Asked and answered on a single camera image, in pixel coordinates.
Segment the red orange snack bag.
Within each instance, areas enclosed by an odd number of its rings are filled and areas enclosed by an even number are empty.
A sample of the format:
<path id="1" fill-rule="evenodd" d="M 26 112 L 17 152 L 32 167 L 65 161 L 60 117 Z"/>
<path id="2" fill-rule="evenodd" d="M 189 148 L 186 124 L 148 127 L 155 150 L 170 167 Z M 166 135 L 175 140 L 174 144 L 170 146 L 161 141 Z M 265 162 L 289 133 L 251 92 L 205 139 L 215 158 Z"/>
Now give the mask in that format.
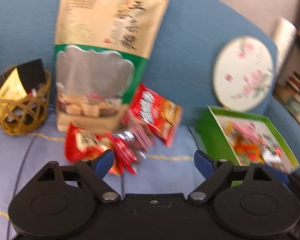
<path id="1" fill-rule="evenodd" d="M 95 135 L 93 132 L 70 124 L 66 132 L 64 155 L 71 163 L 96 159 L 106 150 L 115 148 L 107 136 Z"/>

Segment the orange green snack packet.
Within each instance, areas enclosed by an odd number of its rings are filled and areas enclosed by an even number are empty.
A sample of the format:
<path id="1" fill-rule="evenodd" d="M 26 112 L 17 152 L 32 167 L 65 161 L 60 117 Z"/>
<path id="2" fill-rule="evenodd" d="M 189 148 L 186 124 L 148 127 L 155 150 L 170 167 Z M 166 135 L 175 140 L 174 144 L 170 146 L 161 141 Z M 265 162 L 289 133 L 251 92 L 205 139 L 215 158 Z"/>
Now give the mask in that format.
<path id="1" fill-rule="evenodd" d="M 255 143 L 239 137 L 231 146 L 242 165 L 249 165 L 253 161 L 263 162 L 261 150 Z"/>

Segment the dark red striped snack packet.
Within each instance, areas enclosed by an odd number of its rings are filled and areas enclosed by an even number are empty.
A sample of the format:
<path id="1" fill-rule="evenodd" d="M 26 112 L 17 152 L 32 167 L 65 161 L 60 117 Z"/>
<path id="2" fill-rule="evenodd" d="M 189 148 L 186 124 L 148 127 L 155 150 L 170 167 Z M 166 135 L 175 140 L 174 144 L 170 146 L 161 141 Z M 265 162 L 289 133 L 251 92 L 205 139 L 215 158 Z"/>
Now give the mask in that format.
<path id="1" fill-rule="evenodd" d="M 122 173 L 138 174 L 138 165 L 146 159 L 146 153 L 153 146 L 154 135 L 143 122 L 129 121 L 114 133 L 107 133 L 112 143 L 115 164 Z"/>

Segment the pink snack packet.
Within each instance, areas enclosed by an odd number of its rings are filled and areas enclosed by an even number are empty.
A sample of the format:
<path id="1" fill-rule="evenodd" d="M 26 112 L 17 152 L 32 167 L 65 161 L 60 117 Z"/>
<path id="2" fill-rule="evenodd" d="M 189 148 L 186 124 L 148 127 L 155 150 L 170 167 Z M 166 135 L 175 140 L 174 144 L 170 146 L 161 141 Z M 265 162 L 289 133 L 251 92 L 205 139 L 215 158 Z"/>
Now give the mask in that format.
<path id="1" fill-rule="evenodd" d="M 231 125 L 236 134 L 241 135 L 244 139 L 249 139 L 252 142 L 258 142 L 260 133 L 258 133 L 255 125 L 252 122 L 240 124 L 231 122 Z"/>

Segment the white blue snack packet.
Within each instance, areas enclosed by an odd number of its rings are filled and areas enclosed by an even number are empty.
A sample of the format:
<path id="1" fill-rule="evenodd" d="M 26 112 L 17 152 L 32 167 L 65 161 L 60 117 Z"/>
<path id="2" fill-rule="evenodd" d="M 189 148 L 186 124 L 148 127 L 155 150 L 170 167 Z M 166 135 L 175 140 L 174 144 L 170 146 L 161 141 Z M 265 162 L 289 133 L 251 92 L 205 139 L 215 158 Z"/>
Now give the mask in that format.
<path id="1" fill-rule="evenodd" d="M 262 158 L 263 158 L 264 162 L 269 166 L 271 166 L 273 164 L 279 165 L 282 163 L 282 160 L 280 159 L 280 157 L 277 154 L 272 153 L 270 151 L 270 149 L 267 148 L 266 145 L 261 146 L 261 153 L 262 153 Z"/>

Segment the red chips snack bag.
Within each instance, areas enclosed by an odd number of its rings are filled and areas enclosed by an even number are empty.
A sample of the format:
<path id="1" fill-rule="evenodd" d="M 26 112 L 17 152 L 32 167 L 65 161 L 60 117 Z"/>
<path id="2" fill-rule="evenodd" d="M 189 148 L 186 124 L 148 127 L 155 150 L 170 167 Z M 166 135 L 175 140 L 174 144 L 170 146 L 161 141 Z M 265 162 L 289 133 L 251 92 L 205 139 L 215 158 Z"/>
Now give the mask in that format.
<path id="1" fill-rule="evenodd" d="M 143 120 L 167 147 L 172 147 L 174 136 L 182 119 L 183 108 L 139 84 L 121 122 L 132 117 Z"/>

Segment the green white cardboard box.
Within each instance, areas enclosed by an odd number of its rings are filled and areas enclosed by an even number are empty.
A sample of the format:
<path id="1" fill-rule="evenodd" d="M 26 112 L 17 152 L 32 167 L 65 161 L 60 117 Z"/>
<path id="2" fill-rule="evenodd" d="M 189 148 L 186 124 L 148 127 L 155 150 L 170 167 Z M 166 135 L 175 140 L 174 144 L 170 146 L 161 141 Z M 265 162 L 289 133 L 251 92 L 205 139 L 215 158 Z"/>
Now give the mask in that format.
<path id="1" fill-rule="evenodd" d="M 257 161 L 287 174 L 300 167 L 266 116 L 208 106 L 196 130 L 212 159 L 228 159 L 241 166 Z"/>

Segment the round floral fan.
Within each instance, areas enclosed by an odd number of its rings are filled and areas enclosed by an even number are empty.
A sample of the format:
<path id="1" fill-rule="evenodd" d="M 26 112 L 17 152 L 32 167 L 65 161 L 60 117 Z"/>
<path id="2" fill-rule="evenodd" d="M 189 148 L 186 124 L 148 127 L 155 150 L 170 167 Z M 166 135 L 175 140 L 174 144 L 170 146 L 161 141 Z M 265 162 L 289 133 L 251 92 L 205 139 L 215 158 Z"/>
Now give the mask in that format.
<path id="1" fill-rule="evenodd" d="M 257 38 L 241 36 L 218 53 L 212 85 L 222 106 L 247 112 L 266 98 L 274 81 L 274 64 L 268 48 Z"/>

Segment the woven gold wicker basket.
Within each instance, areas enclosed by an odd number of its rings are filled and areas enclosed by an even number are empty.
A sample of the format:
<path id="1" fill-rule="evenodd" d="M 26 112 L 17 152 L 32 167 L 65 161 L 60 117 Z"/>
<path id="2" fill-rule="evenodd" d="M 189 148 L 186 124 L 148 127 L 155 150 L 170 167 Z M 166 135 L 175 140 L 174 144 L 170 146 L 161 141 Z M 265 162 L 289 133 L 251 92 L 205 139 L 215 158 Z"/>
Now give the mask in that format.
<path id="1" fill-rule="evenodd" d="M 47 118 L 51 74 L 44 70 L 45 80 L 36 92 L 16 99 L 0 99 L 0 127 L 8 135 L 24 135 L 37 129 Z"/>

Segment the blue fabric sofa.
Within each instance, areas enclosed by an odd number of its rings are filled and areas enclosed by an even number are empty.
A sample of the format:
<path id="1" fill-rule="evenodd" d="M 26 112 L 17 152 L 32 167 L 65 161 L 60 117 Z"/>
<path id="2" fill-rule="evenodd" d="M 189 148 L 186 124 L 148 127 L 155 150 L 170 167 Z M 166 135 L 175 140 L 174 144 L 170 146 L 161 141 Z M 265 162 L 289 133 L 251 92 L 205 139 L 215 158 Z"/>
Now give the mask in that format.
<path id="1" fill-rule="evenodd" d="M 55 31 L 59 3 L 0 0 L 0 74 L 10 66 L 41 59 L 52 77 L 47 118 L 50 112 L 55 113 L 56 128 Z M 219 0 L 169 1 L 139 84 L 183 108 L 178 128 L 190 129 L 196 143 L 200 141 L 196 127 L 204 111 L 219 105 L 212 85 L 216 57 L 229 41 L 241 36 L 260 40 L 275 65 L 275 43 L 226 4 Z M 58 131 L 66 137 L 67 130 Z"/>

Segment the black gold box in basket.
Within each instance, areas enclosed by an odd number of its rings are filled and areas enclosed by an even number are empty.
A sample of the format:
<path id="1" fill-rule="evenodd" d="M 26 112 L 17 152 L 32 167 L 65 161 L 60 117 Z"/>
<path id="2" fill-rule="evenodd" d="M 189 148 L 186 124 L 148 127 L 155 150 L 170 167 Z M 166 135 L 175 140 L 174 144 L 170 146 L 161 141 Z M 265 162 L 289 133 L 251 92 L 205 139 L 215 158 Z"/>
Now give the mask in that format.
<path id="1" fill-rule="evenodd" d="M 0 74 L 0 100 L 34 98 L 44 84 L 46 78 L 41 59 L 10 66 Z"/>

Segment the large beige green snack bag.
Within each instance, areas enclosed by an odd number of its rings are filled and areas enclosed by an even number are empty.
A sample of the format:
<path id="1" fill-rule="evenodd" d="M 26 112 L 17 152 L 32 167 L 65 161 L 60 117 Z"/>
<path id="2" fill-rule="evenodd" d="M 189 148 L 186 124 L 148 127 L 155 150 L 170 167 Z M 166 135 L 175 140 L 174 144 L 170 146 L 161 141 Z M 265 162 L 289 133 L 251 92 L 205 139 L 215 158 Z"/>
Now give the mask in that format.
<path id="1" fill-rule="evenodd" d="M 57 128 L 119 127 L 170 0 L 60 0 L 55 31 Z"/>

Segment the white rolled cushion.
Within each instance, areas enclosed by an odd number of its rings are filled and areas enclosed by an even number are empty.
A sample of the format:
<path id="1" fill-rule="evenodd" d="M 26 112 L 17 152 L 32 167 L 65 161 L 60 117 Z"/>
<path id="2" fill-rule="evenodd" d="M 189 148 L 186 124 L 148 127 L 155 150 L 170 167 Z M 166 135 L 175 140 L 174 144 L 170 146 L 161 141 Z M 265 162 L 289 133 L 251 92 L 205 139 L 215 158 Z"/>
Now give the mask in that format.
<path id="1" fill-rule="evenodd" d="M 297 29 L 294 24 L 292 24 L 285 18 L 276 18 L 274 29 L 271 33 L 271 39 L 274 41 L 277 47 L 275 67 L 277 80 L 279 79 L 281 72 L 285 67 L 290 52 L 292 51 L 296 34 Z"/>

